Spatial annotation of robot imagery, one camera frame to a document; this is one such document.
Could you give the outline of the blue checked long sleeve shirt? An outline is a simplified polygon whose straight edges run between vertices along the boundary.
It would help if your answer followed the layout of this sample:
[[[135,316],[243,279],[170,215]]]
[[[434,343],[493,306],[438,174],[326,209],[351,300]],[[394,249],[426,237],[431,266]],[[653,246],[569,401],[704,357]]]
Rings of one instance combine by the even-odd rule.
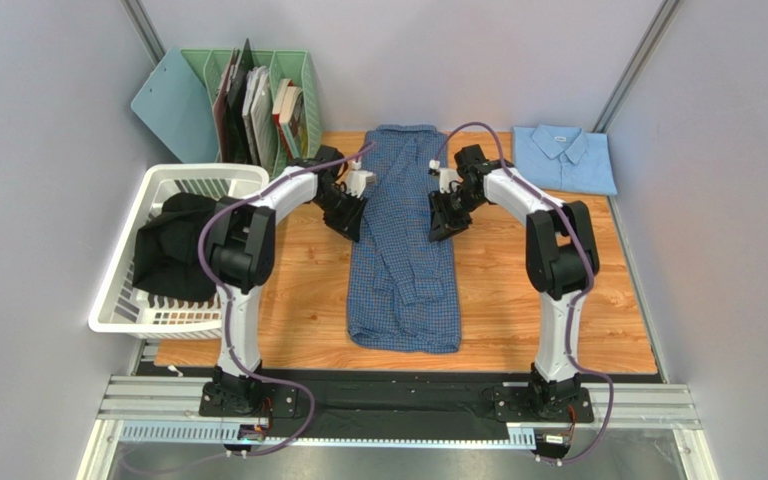
[[[450,354],[462,339],[454,245],[429,240],[428,163],[445,151],[432,125],[381,125],[362,160],[376,181],[364,190],[360,240],[353,244],[347,332],[361,347]]]

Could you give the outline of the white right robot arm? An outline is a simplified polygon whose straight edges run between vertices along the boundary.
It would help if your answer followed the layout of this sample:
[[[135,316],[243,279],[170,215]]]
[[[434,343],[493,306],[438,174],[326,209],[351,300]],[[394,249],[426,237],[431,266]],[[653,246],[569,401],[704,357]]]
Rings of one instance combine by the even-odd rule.
[[[461,149],[455,160],[453,168],[429,162],[439,183],[429,195],[429,239],[443,241],[467,230],[472,212],[485,204],[503,207],[524,226],[527,276],[540,300],[539,348],[527,400],[538,416],[559,415],[581,389],[580,318],[599,270],[589,209],[549,195],[506,160],[487,159],[478,145]]]

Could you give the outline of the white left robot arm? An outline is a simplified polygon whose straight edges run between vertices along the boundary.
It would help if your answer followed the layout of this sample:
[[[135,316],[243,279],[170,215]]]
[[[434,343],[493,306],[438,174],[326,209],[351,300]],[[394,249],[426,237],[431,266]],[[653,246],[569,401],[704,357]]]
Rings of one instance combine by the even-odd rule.
[[[313,203],[324,223],[344,238],[360,239],[365,190],[377,176],[362,165],[371,147],[348,157],[322,146],[311,158],[291,161],[261,190],[222,198],[198,239],[200,265],[225,308],[221,350],[203,403],[246,412],[265,404],[269,378],[259,373],[260,294],[276,262],[277,227],[301,205]]]

